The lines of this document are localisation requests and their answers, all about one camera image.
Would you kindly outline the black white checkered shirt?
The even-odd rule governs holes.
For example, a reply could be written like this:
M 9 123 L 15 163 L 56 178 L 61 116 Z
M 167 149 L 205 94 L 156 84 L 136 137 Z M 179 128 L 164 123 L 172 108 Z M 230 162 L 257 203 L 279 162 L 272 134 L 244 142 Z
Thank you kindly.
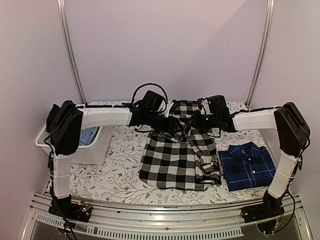
M 148 134 L 139 166 L 139 179 L 158 189 L 205 191 L 221 185 L 215 140 L 187 126 L 174 135 Z

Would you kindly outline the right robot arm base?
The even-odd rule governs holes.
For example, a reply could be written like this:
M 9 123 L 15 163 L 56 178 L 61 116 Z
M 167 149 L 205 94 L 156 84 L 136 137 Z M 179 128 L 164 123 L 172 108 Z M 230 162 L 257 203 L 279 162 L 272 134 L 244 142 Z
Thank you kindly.
M 272 235 L 279 227 L 285 213 L 282 199 L 283 197 L 274 198 L 266 192 L 262 203 L 243 207 L 240 216 L 245 223 L 263 220 L 257 225 L 258 230 L 264 235 Z

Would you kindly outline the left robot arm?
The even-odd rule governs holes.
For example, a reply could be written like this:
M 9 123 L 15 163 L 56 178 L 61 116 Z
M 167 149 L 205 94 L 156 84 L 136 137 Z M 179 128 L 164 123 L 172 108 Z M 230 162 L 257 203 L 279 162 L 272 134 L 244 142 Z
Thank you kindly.
M 74 205 L 66 200 L 70 196 L 70 170 L 74 153 L 84 141 L 89 147 L 102 127 L 121 125 L 148 126 L 152 130 L 174 135 L 182 132 L 180 121 L 169 114 L 173 103 L 167 94 L 148 90 L 141 100 L 133 97 L 120 105 L 75 104 L 66 100 L 53 104 L 46 119 L 44 144 L 49 146 L 49 175 L 55 209 L 63 216 L 74 213 Z

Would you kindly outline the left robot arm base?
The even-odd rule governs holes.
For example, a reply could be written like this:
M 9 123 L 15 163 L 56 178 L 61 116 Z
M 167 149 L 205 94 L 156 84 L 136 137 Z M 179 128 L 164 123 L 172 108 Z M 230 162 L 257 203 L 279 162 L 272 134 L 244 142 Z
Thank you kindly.
M 92 214 L 92 205 L 83 200 L 73 203 L 70 195 L 61 199 L 53 196 L 48 212 L 63 219 L 88 223 Z

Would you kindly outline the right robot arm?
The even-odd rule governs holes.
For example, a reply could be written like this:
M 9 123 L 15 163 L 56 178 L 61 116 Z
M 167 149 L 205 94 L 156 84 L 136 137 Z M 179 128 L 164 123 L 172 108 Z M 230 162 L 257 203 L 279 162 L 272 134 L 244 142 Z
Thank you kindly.
M 200 109 L 186 122 L 203 133 L 210 129 L 229 134 L 260 132 L 264 146 L 253 142 L 233 144 L 219 157 L 230 191 L 267 188 L 270 199 L 259 206 L 258 213 L 262 218 L 269 218 L 278 210 L 274 199 L 287 192 L 311 143 L 311 129 L 299 108 L 289 101 L 231 112 L 222 95 L 200 99 L 199 104 Z

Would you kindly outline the folded blue plaid shirt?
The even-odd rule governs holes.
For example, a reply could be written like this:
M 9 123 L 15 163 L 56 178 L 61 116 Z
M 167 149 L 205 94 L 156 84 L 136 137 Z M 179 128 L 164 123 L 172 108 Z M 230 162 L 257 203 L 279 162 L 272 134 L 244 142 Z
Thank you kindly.
M 276 173 L 273 160 L 264 146 L 253 142 L 230 145 L 219 151 L 223 177 L 231 192 L 244 189 L 268 187 Z

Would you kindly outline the floral patterned table cloth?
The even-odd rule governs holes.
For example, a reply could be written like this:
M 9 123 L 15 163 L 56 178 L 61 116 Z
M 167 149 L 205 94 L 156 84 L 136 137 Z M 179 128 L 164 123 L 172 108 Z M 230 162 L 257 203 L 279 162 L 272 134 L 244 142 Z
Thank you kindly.
M 265 187 L 229 191 L 226 181 L 205 191 L 158 189 L 139 179 L 146 134 L 131 127 L 113 125 L 103 163 L 72 164 L 69 189 L 72 197 L 98 203 L 191 206 L 227 204 L 261 199 Z

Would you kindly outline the white plastic bin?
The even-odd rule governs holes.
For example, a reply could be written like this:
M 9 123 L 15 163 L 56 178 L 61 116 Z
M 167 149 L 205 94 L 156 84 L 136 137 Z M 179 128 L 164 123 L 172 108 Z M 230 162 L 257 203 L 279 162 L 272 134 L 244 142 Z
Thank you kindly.
M 70 164 L 101 165 L 104 162 L 110 140 L 111 127 L 101 126 L 91 144 L 80 145 L 72 156 L 62 158 L 59 154 L 54 159 Z

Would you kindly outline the light blue shirt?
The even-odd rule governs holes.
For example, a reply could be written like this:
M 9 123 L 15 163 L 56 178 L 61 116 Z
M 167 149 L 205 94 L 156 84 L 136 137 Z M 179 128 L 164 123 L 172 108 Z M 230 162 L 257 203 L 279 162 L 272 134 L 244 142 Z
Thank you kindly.
M 80 132 L 79 145 L 88 146 L 95 140 L 99 127 L 90 127 Z

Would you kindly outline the right aluminium corner post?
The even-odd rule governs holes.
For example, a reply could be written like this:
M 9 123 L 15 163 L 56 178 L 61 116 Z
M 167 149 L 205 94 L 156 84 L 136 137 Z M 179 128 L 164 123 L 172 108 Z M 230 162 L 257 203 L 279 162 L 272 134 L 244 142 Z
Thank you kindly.
M 248 95 L 245 101 L 245 105 L 248 108 L 252 105 L 254 95 L 258 86 L 261 70 L 263 67 L 264 58 L 266 55 L 268 41 L 269 41 L 270 32 L 271 32 L 272 23 L 273 23 L 274 8 L 275 8 L 275 1 L 268 0 L 266 4 L 265 19 L 264 19 L 262 38 L 259 46 L 257 61 L 255 64 L 252 80 L 248 90 Z

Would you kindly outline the aluminium corner post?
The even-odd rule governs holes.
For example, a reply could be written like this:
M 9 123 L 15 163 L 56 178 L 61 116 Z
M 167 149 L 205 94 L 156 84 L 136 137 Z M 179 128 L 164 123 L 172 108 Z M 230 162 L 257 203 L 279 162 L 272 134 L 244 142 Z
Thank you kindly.
M 254 95 L 258 86 L 261 70 L 263 67 L 264 58 L 266 55 L 268 41 L 269 41 L 270 32 L 271 32 L 272 23 L 273 23 L 274 8 L 275 8 L 275 1 L 268 0 L 266 4 L 265 19 L 264 19 L 262 38 L 259 46 L 257 61 L 255 64 L 252 80 L 248 90 L 248 95 L 245 101 L 245 105 L 248 108 L 252 105 Z
M 73 49 L 69 24 L 68 24 L 66 3 L 64 0 L 57 0 L 56 3 L 57 3 L 58 15 L 59 15 L 59 20 L 60 20 L 64 45 L 65 45 L 71 73 L 73 76 L 75 88 L 77 90 L 80 102 L 82 104 L 86 104 L 87 99 L 86 99 L 85 91 L 84 91 L 83 84 L 82 84 L 82 81 L 80 78 L 80 74 L 79 74 L 79 70 L 78 70 L 78 66 L 77 66 L 77 62 L 76 62 L 76 57 L 75 57 L 75 53 L 74 53 L 74 49 Z

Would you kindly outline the left aluminium corner post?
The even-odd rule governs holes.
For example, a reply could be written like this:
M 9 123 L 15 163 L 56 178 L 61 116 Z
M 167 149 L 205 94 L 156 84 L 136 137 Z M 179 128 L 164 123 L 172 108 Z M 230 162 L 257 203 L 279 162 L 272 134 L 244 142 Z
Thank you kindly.
M 87 99 L 86 99 L 85 91 L 84 91 L 83 84 L 82 84 L 82 81 L 80 78 L 80 74 L 79 74 L 79 70 L 78 70 L 78 66 L 77 66 L 77 62 L 76 62 L 76 57 L 75 57 L 75 53 L 74 53 L 74 49 L 73 49 L 69 24 L 68 24 L 66 3 L 64 0 L 57 0 L 56 3 L 57 3 L 58 15 L 59 15 L 59 20 L 60 20 L 64 45 L 65 45 L 71 73 L 73 76 L 75 88 L 77 90 L 80 102 L 82 104 L 86 104 Z

